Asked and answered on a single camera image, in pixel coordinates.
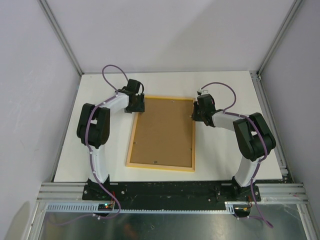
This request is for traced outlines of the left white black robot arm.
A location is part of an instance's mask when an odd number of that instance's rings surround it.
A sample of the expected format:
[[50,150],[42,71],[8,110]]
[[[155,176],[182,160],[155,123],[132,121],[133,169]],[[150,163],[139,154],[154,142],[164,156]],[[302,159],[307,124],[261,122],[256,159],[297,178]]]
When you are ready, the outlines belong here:
[[111,188],[105,184],[109,177],[105,157],[105,144],[110,137],[111,116],[118,112],[143,113],[145,111],[145,87],[135,79],[117,89],[113,96],[94,105],[82,106],[76,135],[88,148],[90,174],[89,180],[96,183],[93,194],[100,200],[110,196]]

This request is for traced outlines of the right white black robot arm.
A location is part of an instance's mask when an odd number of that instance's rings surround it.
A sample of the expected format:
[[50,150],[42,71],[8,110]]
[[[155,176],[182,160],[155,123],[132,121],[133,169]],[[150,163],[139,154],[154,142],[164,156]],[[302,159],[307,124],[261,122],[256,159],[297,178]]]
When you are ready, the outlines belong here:
[[222,128],[235,133],[241,161],[231,184],[222,186],[226,195],[242,201],[254,189],[261,163],[276,147],[276,140],[261,113],[241,115],[216,109],[209,93],[198,92],[193,104],[192,119],[208,127]]

